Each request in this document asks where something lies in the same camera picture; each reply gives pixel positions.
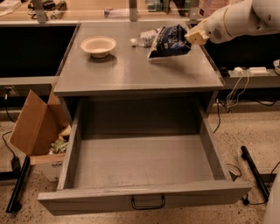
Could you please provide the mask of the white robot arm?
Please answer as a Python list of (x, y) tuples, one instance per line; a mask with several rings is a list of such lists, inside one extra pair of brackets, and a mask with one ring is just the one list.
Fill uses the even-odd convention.
[(262, 36), (280, 32), (279, 0), (241, 0), (224, 6), (191, 28), (185, 39), (204, 45), (228, 42), (240, 36)]

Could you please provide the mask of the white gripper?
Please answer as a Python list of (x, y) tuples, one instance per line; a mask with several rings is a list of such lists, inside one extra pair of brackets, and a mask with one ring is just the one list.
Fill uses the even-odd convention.
[(215, 44), (221, 44), (233, 39), (226, 27), (226, 15), (228, 6), (222, 7), (209, 17), (196, 24), (185, 35), (185, 39), (195, 45), (204, 45), (208, 40)]

